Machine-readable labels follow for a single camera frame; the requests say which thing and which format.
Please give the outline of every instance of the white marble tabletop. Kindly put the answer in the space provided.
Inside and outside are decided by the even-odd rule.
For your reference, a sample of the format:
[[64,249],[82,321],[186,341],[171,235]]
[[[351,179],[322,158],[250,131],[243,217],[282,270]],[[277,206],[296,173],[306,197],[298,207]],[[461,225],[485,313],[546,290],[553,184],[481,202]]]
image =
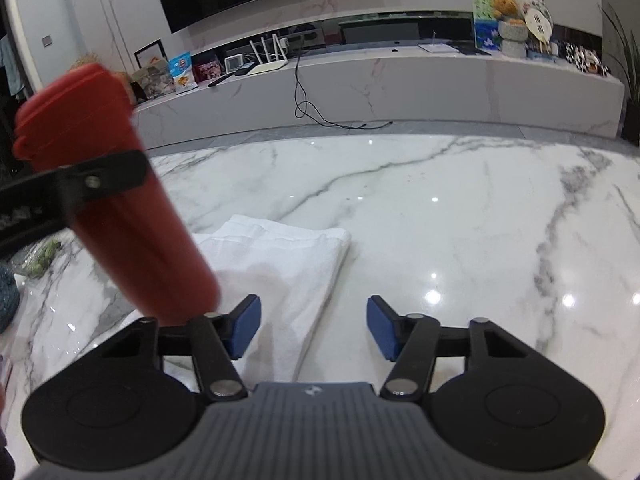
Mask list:
[[[640,473],[640,162],[524,139],[345,136],[276,140],[154,161],[192,232],[232,214],[347,229],[353,243],[299,376],[369,381],[390,370],[365,323],[382,295],[444,325],[487,316],[589,385],[607,427],[592,464]],[[2,418],[21,478],[27,394],[106,338],[131,306],[71,234],[0,347],[15,362]],[[437,383],[462,371],[439,363]]]

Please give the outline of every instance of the white cloth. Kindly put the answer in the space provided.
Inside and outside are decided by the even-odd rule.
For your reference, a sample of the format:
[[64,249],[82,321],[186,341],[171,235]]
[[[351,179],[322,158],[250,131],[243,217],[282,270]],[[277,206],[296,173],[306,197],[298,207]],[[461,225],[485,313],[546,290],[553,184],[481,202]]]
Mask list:
[[[234,215],[215,233],[193,238],[220,282],[220,312],[231,311],[247,294],[260,296],[260,328],[235,362],[242,380],[250,388],[295,380],[351,235],[344,229],[313,231]],[[122,326],[141,315],[134,311]],[[193,378],[184,374],[190,363],[176,360],[175,369],[167,361],[167,373],[193,389]]]

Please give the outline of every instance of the red cup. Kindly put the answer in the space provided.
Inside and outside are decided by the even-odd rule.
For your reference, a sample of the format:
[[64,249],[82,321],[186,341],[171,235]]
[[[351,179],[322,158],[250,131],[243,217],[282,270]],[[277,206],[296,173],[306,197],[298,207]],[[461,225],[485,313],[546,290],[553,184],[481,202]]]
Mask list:
[[[18,110],[14,154],[45,171],[142,150],[132,112],[122,83],[98,64],[85,65]],[[71,227],[124,295],[162,325],[218,307],[215,276],[151,168],[141,187],[85,205]]]

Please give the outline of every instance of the white router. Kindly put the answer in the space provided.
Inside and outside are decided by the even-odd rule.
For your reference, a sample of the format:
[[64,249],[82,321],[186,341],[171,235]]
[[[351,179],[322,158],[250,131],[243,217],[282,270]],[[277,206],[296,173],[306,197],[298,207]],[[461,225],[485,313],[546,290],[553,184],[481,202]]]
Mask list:
[[[261,74],[263,72],[271,72],[272,70],[277,70],[279,68],[282,68],[289,62],[289,60],[287,59],[287,56],[285,56],[284,54],[280,41],[278,41],[278,37],[275,34],[273,34],[271,38],[273,39],[273,49],[275,51],[275,54],[273,54],[273,56],[275,57],[275,61],[271,60],[272,54],[267,50],[267,45],[264,42],[264,38],[261,38],[262,48],[264,49],[265,56],[267,57],[266,63],[263,63],[262,60],[260,59],[260,55],[258,54],[258,51],[255,48],[254,42],[249,40],[249,43],[251,44],[251,48],[254,50],[255,59],[258,60],[259,65],[255,66],[248,73],[248,75]],[[278,59],[278,49],[280,49],[280,53],[282,54],[282,59]]]

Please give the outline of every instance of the gray gripper base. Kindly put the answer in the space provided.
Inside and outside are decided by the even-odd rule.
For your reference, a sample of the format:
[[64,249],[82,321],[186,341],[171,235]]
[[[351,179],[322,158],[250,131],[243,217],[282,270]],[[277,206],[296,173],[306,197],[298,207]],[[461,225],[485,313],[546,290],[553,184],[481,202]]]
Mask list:
[[418,406],[365,383],[263,383],[249,399],[209,406],[164,456],[110,473],[44,463],[30,480],[602,480],[586,463],[501,471],[444,443]]

